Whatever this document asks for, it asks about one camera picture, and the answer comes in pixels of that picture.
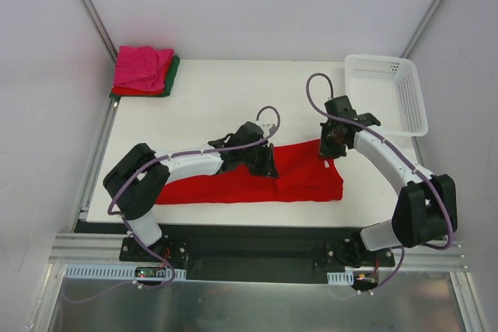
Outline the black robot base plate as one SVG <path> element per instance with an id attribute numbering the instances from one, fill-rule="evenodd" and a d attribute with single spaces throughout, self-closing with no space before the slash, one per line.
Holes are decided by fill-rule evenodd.
<path id="1" fill-rule="evenodd" d="M 368 252 L 354 228 L 162 225 L 154 244 L 189 280 L 324 284 L 347 267 L 393 268 L 388 250 Z"/>

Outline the folded pink t shirt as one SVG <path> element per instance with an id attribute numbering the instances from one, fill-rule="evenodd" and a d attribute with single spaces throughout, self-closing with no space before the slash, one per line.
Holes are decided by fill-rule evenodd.
<path id="1" fill-rule="evenodd" d="M 174 56 L 174 49 L 120 46 L 114 70 L 114 86 L 153 79 L 165 62 Z"/>

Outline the aluminium frame post left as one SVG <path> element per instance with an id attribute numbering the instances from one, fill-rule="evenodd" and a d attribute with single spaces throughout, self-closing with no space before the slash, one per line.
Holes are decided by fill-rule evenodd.
<path id="1" fill-rule="evenodd" d="M 107 52 L 113 63 L 117 60 L 117 48 L 114 46 L 112 39 L 110 38 L 110 34 L 105 27 L 103 20 L 98 13 L 96 6 L 94 5 L 93 0 L 79 0 L 81 6 L 83 7 L 90 23 L 92 24 L 94 30 L 96 31 L 96 35 L 100 39 L 104 50 Z"/>

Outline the aluminium frame post right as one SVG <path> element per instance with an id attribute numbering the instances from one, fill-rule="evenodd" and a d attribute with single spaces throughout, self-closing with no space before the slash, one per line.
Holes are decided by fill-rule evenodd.
<path id="1" fill-rule="evenodd" d="M 423 13 L 421 19 L 416 25 L 412 35 L 410 36 L 408 43 L 405 45 L 400 58 L 411 59 L 414 55 L 418 46 L 422 43 L 423 38 L 429 31 L 431 25 L 435 21 L 438 13 L 444 6 L 447 0 L 431 0 L 427 6 L 425 12 Z"/>

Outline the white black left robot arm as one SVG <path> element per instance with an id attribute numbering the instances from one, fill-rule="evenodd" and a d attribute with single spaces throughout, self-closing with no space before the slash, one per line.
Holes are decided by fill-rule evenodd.
<path id="1" fill-rule="evenodd" d="M 108 215 L 117 215 L 149 261 L 166 262 L 164 235 L 153 206 L 163 188 L 194 176 L 217 176 L 243 166 L 253 176 L 277 178 L 274 147 L 269 141 L 279 126 L 246 122 L 234 133 L 200 148 L 160 155 L 146 143 L 134 146 L 104 177 L 111 201 Z"/>

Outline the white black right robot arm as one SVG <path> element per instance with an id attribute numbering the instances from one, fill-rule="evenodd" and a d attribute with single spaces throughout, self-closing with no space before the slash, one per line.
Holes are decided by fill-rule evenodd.
<path id="1" fill-rule="evenodd" d="M 319 154 L 338 159 L 354 149 L 366 157 L 398 196 L 392 217 L 355 231 L 336 251 L 344 265 L 360 267 L 394 247 L 431 247 L 433 240 L 451 242 L 458 229 L 456 185 L 447 174 L 436 175 L 416 164 L 389 140 L 381 122 L 370 113 L 358 114 L 347 96 L 324 105 Z"/>

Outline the white perforated plastic basket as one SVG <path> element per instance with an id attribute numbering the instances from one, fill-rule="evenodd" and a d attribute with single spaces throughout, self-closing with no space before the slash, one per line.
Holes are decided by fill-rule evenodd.
<path id="1" fill-rule="evenodd" d="M 422 137 L 429 130 L 416 65 L 408 59 L 348 55 L 345 94 L 354 109 L 373 114 L 390 135 Z"/>

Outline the folded green t shirt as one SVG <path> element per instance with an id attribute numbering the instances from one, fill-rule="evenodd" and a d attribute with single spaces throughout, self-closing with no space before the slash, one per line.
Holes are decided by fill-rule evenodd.
<path id="1" fill-rule="evenodd" d="M 137 89 L 118 88 L 112 89 L 109 97 L 111 99 L 118 99 L 121 97 L 168 97 L 174 87 L 174 80 L 177 75 L 177 70 L 180 66 L 181 60 L 177 55 L 174 55 L 167 62 L 167 71 L 165 73 L 164 87 L 159 91 L 146 92 Z"/>

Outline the aluminium frame post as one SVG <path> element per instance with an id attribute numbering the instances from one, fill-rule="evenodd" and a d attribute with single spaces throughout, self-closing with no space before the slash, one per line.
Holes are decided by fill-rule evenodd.
<path id="1" fill-rule="evenodd" d="M 431 0 L 427 6 L 425 12 L 423 13 L 421 19 L 416 25 L 412 35 L 410 36 L 408 43 L 405 45 L 400 58 L 411 59 L 414 55 L 418 46 L 422 43 L 423 38 L 429 31 L 431 25 L 435 21 L 438 13 L 444 6 L 447 0 Z"/>
<path id="2" fill-rule="evenodd" d="M 100 39 L 104 50 L 107 52 L 113 63 L 117 60 L 117 48 L 114 46 L 112 39 L 110 38 L 110 34 L 105 27 L 103 20 L 98 13 L 96 6 L 94 5 L 93 0 L 79 0 L 81 6 L 83 7 L 90 23 L 92 24 L 94 30 L 96 31 L 96 35 Z"/>

